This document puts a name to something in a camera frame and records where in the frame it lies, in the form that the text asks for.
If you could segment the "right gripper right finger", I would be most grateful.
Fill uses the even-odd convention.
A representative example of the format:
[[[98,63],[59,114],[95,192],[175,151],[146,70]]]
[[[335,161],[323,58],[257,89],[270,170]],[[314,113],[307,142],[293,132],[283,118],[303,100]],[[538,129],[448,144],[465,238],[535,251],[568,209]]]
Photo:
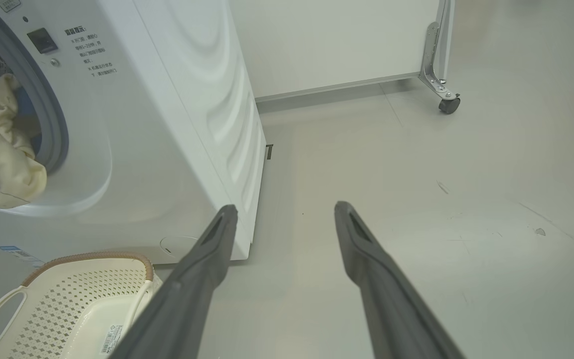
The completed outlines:
[[[342,263],[360,289],[377,359],[462,359],[455,341],[354,207],[334,207]]]

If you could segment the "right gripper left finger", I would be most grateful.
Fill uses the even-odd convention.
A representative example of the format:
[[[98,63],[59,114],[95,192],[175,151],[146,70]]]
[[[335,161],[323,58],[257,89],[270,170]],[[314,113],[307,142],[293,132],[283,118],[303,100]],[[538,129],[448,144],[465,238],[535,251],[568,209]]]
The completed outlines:
[[[216,288],[225,280],[238,212],[221,207],[110,353],[112,359],[195,359]]]

